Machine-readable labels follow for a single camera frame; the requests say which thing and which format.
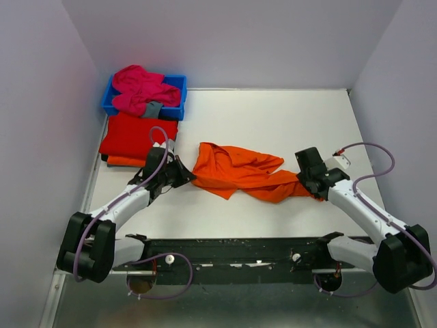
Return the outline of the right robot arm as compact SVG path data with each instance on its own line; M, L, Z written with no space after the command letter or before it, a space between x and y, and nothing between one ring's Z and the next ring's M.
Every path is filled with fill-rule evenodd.
M324 268L336 262L351 264L371 273L392 294L405 288L418 289L417 282L436 276L427 231L419 224L408 225L395 218L360 191L358 183L366 177L352 180L346 174L350 162L344 151L340 148L327 161L315 147L296 152L297 177L314 198L331 203L351 218L371 243L333 232L318 240L315 262Z

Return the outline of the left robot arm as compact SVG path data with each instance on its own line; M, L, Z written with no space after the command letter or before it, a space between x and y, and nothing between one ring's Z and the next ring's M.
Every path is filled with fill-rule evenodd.
M110 271L124 264L137 270L151 263L150 240L141 234L117 238L117 231L135 214L146 209L165 187L176 189L196 176L179 156L165 148L152 148L146 164L108 204L90 213L76 212L68 222L57 256L59 270L79 281L100 283Z

